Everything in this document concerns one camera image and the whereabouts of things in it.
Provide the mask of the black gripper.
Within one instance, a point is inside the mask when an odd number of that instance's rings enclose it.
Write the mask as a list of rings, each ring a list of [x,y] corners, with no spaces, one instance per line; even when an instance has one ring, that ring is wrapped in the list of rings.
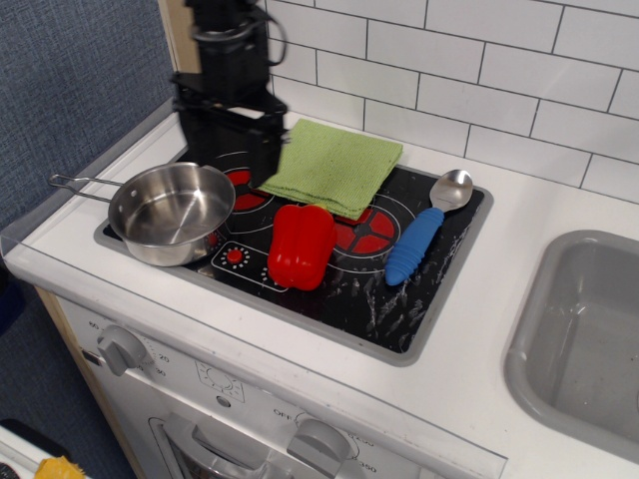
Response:
[[[188,107],[219,114],[224,120],[248,128],[247,152],[251,185],[259,188],[278,172],[283,147],[284,115],[288,107],[268,91],[270,59],[267,31],[235,29],[225,32],[194,29],[200,73],[173,75]],[[198,110],[179,112],[191,159],[213,166],[216,128]]]

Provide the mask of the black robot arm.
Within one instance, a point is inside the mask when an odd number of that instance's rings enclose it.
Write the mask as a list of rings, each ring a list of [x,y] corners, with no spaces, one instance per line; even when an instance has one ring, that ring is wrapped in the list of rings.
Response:
[[[202,72],[177,72],[174,109],[189,151],[199,164],[223,152],[237,135],[248,154],[251,186],[276,174],[287,130],[288,107],[269,92],[268,24],[275,21],[255,1],[188,1],[194,14],[192,38]]]

